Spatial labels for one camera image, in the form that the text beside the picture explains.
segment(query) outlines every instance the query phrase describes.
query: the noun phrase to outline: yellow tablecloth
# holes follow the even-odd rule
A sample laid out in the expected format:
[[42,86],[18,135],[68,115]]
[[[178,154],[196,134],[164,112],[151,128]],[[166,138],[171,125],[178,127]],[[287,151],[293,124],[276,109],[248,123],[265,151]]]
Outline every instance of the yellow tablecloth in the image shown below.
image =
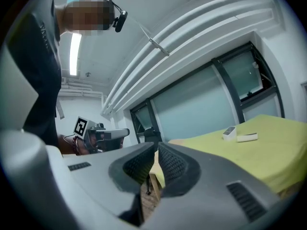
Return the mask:
[[[169,143],[215,154],[236,163],[278,193],[302,181],[307,172],[307,124],[284,118],[259,115],[237,125],[237,135],[258,133],[258,140],[237,143],[224,141],[219,130],[206,135],[171,140]],[[152,173],[165,186],[157,165]]]

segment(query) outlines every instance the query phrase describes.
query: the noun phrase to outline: window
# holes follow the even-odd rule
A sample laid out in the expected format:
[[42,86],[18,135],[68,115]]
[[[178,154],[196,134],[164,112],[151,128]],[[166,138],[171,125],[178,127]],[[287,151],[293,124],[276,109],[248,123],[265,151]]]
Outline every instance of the window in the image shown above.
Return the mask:
[[153,126],[166,142],[227,128],[259,114],[284,117],[276,81],[251,42],[212,59],[131,110],[138,140]]

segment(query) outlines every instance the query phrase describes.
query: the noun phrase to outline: headset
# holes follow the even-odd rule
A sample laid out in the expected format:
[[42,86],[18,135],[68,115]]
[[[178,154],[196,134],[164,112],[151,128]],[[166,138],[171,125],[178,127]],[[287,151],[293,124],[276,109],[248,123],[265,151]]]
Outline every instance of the headset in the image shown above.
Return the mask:
[[[113,6],[120,12],[120,16],[119,17],[116,17],[114,19],[114,22],[113,22],[113,27],[115,28],[115,31],[117,33],[119,33],[125,23],[125,20],[128,16],[128,12],[127,11],[123,11],[116,3],[114,3],[112,0],[109,0]],[[104,30],[107,30],[109,29],[110,25],[104,25]]]

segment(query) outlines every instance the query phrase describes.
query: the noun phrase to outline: fluorescent ceiling light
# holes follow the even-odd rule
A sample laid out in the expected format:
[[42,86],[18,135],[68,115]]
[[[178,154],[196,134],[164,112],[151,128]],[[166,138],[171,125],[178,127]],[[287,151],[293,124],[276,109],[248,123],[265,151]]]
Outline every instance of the fluorescent ceiling light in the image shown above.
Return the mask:
[[81,41],[81,34],[73,33],[71,37],[71,51],[69,56],[69,72],[71,75],[77,76],[78,51]]

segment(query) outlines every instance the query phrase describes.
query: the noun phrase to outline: wooden floor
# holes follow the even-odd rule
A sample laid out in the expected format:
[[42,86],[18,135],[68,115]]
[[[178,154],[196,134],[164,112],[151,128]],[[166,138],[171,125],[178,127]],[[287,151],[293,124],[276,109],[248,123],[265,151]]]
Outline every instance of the wooden floor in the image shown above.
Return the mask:
[[146,183],[143,183],[141,186],[141,201],[142,201],[142,209],[143,209],[143,215],[144,215],[144,220],[147,220],[151,213],[154,211],[154,208],[157,207],[159,204],[157,197],[154,193],[153,185],[149,181],[149,191],[151,192],[150,195],[146,194]]

